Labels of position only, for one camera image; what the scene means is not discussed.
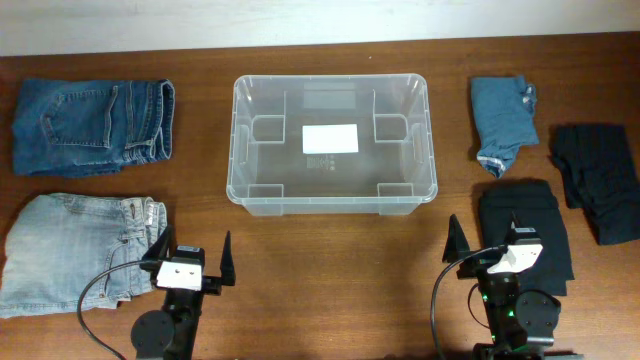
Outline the teal blue shirt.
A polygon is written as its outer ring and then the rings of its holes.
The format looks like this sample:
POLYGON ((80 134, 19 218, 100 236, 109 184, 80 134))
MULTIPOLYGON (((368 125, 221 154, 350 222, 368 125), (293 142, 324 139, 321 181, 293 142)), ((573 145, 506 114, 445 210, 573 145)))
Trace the teal blue shirt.
POLYGON ((481 146, 479 164, 501 178, 522 146, 539 143, 534 126, 537 94, 523 75, 471 79, 473 117, 481 146))

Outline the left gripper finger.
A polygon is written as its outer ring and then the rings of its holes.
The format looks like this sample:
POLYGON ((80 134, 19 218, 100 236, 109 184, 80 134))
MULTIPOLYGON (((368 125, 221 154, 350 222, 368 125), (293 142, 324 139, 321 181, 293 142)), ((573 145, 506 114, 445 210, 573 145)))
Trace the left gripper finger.
POLYGON ((234 286, 236 283, 236 272, 232 255, 232 237, 228 231, 225 236, 225 242, 220 261, 221 284, 223 286, 234 286))
POLYGON ((147 272, 158 271, 163 261, 168 259, 169 245, 173 239, 173 227, 168 225, 141 258, 140 268, 147 272))

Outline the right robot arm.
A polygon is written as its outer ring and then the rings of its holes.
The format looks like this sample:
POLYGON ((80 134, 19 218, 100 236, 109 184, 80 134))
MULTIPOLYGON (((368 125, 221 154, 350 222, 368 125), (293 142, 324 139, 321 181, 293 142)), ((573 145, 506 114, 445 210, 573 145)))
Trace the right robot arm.
POLYGON ((457 217, 449 218, 443 253, 447 267, 437 280, 456 269, 459 279, 476 281, 492 342, 476 344, 473 359, 542 359, 554 344, 561 303, 541 290, 523 290, 518 278, 535 265, 542 250, 537 231, 512 216, 503 244, 472 251, 457 217))

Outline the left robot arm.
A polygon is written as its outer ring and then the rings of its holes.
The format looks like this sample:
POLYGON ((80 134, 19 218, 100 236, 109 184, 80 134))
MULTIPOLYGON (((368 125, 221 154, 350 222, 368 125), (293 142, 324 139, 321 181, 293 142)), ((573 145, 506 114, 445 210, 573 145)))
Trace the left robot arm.
POLYGON ((159 310, 141 315, 131 330, 138 359, 170 360, 192 357, 203 299, 219 296, 222 288, 236 283, 231 234, 225 236, 220 274, 204 274, 205 250, 181 245, 170 249, 173 230, 167 227, 143 255, 140 268, 151 283, 165 292, 159 310))

